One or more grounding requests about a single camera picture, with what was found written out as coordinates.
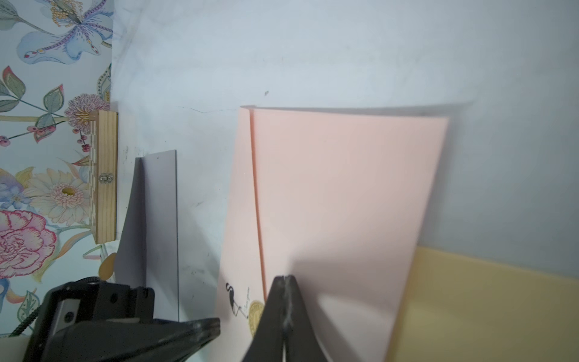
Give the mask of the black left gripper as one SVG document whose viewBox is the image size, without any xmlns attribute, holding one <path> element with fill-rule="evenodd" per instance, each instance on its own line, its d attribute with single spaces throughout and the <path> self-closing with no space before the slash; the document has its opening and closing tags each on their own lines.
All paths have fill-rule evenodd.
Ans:
<svg viewBox="0 0 579 362">
<path fill-rule="evenodd" d="M 155 291 L 150 287 L 100 279 L 56 287 L 33 313 L 35 327 L 24 360 L 186 361 L 220 336 L 218 318 L 107 321 L 151 318 L 154 305 Z"/>
</svg>

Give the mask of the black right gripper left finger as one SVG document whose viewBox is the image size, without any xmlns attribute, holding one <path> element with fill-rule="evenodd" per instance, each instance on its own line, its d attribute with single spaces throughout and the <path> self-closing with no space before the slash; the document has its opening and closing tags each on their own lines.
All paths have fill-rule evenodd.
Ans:
<svg viewBox="0 0 579 362">
<path fill-rule="evenodd" d="M 243 362 L 283 360 L 284 321 L 286 318 L 285 277 L 275 277 L 256 334 Z"/>
</svg>

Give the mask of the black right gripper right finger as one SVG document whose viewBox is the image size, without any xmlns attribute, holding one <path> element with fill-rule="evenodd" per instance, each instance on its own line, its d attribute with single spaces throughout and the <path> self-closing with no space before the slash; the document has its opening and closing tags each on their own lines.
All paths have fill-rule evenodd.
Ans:
<svg viewBox="0 0 579 362">
<path fill-rule="evenodd" d="M 308 316 L 301 290 L 293 275 L 284 278 L 283 342 L 286 361 L 326 362 Z"/>
</svg>

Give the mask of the grey lavender envelope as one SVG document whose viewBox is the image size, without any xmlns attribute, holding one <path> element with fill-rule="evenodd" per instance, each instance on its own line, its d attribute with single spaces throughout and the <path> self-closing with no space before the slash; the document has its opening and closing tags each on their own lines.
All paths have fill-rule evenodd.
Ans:
<svg viewBox="0 0 579 362">
<path fill-rule="evenodd" d="M 176 151 L 135 159 L 115 280 L 155 292 L 154 317 L 179 319 Z"/>
</svg>

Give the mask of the pink envelope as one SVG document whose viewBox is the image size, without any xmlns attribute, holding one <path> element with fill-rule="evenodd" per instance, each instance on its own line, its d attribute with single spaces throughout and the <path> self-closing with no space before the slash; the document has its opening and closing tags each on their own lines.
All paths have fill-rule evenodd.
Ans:
<svg viewBox="0 0 579 362">
<path fill-rule="evenodd" d="M 242 108 L 212 361 L 240 361 L 293 275 L 331 361 L 383 361 L 448 119 Z"/>
</svg>

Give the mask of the yellow envelope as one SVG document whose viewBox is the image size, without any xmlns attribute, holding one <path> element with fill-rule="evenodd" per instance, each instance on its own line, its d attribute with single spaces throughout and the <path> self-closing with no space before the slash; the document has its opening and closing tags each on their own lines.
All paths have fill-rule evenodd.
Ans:
<svg viewBox="0 0 579 362">
<path fill-rule="evenodd" d="M 577 359 L 577 279 L 416 250 L 387 360 Z"/>
</svg>

